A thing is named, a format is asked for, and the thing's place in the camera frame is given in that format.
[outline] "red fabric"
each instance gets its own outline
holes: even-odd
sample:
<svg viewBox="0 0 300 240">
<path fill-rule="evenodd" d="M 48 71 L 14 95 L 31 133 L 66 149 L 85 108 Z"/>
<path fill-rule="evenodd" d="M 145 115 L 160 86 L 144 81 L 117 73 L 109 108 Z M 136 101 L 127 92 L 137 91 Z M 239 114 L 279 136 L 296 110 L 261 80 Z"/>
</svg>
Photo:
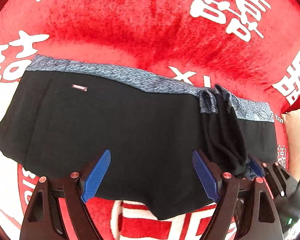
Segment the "red fabric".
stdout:
<svg viewBox="0 0 300 240">
<path fill-rule="evenodd" d="M 300 108 L 300 7 L 295 0 L 264 0 L 269 6 L 261 2 L 261 7 L 256 0 L 213 1 L 222 3 L 217 6 L 209 3 L 211 0 L 9 0 L 0 13 L 0 45 L 6 44 L 0 47 L 5 56 L 0 56 L 0 81 L 18 80 L 36 53 L 31 50 L 34 48 L 40 54 L 57 58 L 141 68 L 195 86 L 219 83 L 239 97 L 269 102 L 275 118 L 278 160 L 287 168 L 287 139 L 280 115 Z M 226 9 L 227 2 L 232 11 Z M 244 11 L 244 2 L 260 14 L 249 5 L 245 7 L 250 13 L 241 14 L 239 9 Z M 211 6 L 214 12 L 200 11 L 202 6 Z M 247 29 L 245 15 L 249 22 L 258 24 L 257 31 L 253 24 L 249 27 L 251 31 Z M 241 30 L 231 29 L 230 23 L 240 25 Z M 22 31 L 48 36 L 35 37 L 33 44 L 18 42 L 20 35 L 24 35 Z M 25 199 L 32 189 L 24 184 L 21 168 L 19 174 L 20 198 L 25 209 Z M 26 180 L 33 185 L 37 182 L 30 177 Z M 124 207 L 117 206 L 114 212 L 114 204 L 100 199 L 88 204 L 105 239 L 114 239 L 111 219 L 122 219 L 123 234 L 131 234 L 129 230 L 134 234 L 126 237 L 145 236 L 141 230 L 148 228 L 144 219 L 128 222 L 124 212 L 119 212 Z M 201 213 L 185 215 L 180 239 L 188 240 L 199 227 L 205 226 L 201 220 L 195 220 L 195 233 L 190 232 L 198 214 Z M 159 223 L 162 228 L 169 224 L 151 223 Z M 155 239 L 167 239 L 169 233 L 167 229 L 163 231 Z"/>
</svg>

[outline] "metal screw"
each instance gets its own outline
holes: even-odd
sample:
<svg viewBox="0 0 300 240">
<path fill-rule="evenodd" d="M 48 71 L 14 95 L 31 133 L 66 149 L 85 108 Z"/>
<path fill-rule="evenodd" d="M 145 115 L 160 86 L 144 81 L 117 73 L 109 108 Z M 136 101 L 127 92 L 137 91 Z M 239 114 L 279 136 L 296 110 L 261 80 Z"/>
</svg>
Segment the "metal screw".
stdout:
<svg viewBox="0 0 300 240">
<path fill-rule="evenodd" d="M 232 175 L 229 172 L 225 172 L 225 173 L 223 173 L 223 177 L 225 177 L 226 179 L 231 179 Z"/>
<path fill-rule="evenodd" d="M 263 179 L 261 177 L 256 177 L 255 181 L 260 184 L 263 183 Z"/>
<path fill-rule="evenodd" d="M 77 171 L 74 171 L 74 172 L 71 173 L 70 177 L 72 179 L 76 179 L 77 177 L 79 177 L 79 173 Z"/>
<path fill-rule="evenodd" d="M 40 183 L 44 183 L 44 182 L 46 182 L 46 180 L 47 180 L 47 177 L 46 177 L 46 176 L 43 176 L 43 177 L 41 177 L 41 178 L 39 179 L 39 182 L 40 182 Z"/>
</svg>

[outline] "black garment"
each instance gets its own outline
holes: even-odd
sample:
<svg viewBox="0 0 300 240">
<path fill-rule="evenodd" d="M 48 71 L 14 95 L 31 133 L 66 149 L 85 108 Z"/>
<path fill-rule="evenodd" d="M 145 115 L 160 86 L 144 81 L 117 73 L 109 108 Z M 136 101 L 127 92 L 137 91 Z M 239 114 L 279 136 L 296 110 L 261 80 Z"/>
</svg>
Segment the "black garment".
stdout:
<svg viewBox="0 0 300 240">
<path fill-rule="evenodd" d="M 53 179 L 79 171 L 105 147 L 112 159 L 96 196 L 143 202 L 165 220 L 212 202 L 192 166 L 194 150 L 203 149 L 234 175 L 245 170 L 246 148 L 261 161 L 276 158 L 272 122 L 238 120 L 226 99 L 216 99 L 218 114 L 200 114 L 199 100 L 190 94 L 146 93 L 85 74 L 26 71 L 0 122 L 0 150 Z M 250 138 L 259 134 L 264 136 Z"/>
</svg>

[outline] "underwear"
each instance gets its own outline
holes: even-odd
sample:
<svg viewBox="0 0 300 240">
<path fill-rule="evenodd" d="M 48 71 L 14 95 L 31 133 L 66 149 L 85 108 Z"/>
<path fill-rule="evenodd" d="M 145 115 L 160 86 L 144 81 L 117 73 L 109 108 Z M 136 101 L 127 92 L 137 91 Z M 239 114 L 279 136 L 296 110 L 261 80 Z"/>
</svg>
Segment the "underwear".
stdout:
<svg viewBox="0 0 300 240">
<path fill-rule="evenodd" d="M 262 162 L 277 155 L 266 102 L 136 68 L 36 55 L 0 122 L 2 153 L 56 179 L 101 148 L 111 164 L 96 196 L 142 202 L 159 220 L 212 203 L 194 150 L 237 177 L 248 173 L 248 154 Z"/>
</svg>

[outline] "blue textured pad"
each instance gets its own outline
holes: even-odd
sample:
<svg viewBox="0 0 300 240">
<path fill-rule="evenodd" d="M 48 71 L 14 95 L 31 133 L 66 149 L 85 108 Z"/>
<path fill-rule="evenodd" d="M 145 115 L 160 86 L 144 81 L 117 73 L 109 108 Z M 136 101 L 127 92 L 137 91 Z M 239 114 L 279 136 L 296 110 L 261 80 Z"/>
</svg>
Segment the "blue textured pad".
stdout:
<svg viewBox="0 0 300 240">
<path fill-rule="evenodd" d="M 96 194 L 101 181 L 109 168 L 110 162 L 111 153 L 109 150 L 105 150 L 83 185 L 81 199 L 84 203 L 93 198 Z"/>
<path fill-rule="evenodd" d="M 253 158 L 250 157 L 250 155 L 248 155 L 249 159 L 250 159 L 250 168 L 255 172 L 255 174 L 259 177 L 264 177 L 264 172 L 263 172 L 263 168 L 261 168 L 255 161 Z"/>
<path fill-rule="evenodd" d="M 197 151 L 192 153 L 192 164 L 208 198 L 217 203 L 220 200 L 220 196 L 218 194 L 216 180 Z"/>
</svg>

